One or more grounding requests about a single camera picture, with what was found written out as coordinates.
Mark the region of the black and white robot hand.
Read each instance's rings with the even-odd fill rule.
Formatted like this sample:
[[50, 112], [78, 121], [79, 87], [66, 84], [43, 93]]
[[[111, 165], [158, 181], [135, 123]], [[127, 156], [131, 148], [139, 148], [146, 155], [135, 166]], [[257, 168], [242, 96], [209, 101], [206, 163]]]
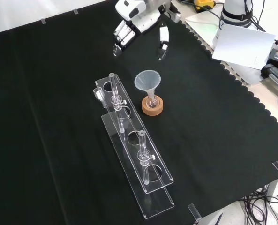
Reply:
[[137, 36], [155, 25], [170, 5], [169, 0], [119, 0], [115, 9], [122, 21], [113, 32], [114, 56], [120, 56]]

